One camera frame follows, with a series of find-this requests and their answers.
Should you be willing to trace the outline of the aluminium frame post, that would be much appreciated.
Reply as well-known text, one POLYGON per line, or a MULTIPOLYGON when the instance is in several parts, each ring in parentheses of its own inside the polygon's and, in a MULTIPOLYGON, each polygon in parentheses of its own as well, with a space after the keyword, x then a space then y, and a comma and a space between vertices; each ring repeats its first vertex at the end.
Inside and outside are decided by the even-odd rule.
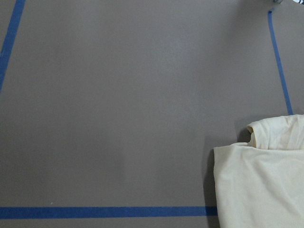
POLYGON ((280 4, 283 2, 283 0, 271 0, 271 2, 273 2, 275 4, 280 4))

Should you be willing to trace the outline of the beige long-sleeve printed shirt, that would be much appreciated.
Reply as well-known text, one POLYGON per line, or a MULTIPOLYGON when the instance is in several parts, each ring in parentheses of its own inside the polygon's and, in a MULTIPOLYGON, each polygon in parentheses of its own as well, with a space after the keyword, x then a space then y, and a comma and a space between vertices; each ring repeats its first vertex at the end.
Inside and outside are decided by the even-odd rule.
POLYGON ((214 148, 214 179, 222 228, 304 225, 304 117, 248 125, 249 142, 214 148))

